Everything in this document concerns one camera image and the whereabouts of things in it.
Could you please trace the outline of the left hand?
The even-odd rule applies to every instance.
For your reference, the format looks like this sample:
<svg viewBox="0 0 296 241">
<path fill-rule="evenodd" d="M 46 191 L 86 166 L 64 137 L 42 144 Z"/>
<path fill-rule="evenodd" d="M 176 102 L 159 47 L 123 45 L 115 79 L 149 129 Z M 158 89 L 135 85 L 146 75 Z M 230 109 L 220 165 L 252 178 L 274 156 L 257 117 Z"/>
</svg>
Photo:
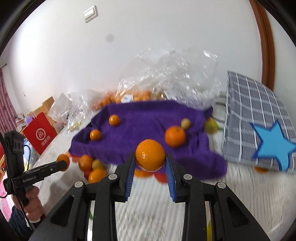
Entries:
<svg viewBox="0 0 296 241">
<path fill-rule="evenodd" d="M 44 214 L 43 206 L 38 197 L 39 188 L 33 186 L 33 188 L 26 193 L 26 197 L 29 200 L 29 204 L 23 206 L 24 212 L 31 222 L 38 222 L 41 220 L 42 215 Z"/>
</svg>

